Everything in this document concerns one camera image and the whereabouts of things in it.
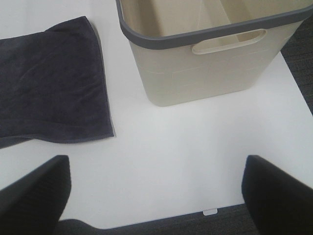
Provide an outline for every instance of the table surface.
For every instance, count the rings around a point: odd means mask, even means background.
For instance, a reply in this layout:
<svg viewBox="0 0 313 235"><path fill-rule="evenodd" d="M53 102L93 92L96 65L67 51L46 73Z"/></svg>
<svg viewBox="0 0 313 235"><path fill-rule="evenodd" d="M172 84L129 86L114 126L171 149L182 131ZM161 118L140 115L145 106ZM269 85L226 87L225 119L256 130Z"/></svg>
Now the table surface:
<svg viewBox="0 0 313 235"><path fill-rule="evenodd" d="M98 228L243 203L250 154L313 188L313 118L281 54L246 91L157 107L145 95L113 0L2 0L0 39L82 15L101 38L115 137L0 149L0 188L69 155L72 191L62 219Z"/></svg>

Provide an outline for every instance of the towel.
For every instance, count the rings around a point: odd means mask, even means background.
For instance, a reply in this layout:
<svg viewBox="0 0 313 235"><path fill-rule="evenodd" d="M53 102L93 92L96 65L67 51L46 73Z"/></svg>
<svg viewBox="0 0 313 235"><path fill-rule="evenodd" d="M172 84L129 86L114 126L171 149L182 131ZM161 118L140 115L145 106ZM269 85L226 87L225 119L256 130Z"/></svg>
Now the towel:
<svg viewBox="0 0 313 235"><path fill-rule="evenodd" d="M101 49L86 17L0 40L0 148L112 136Z"/></svg>

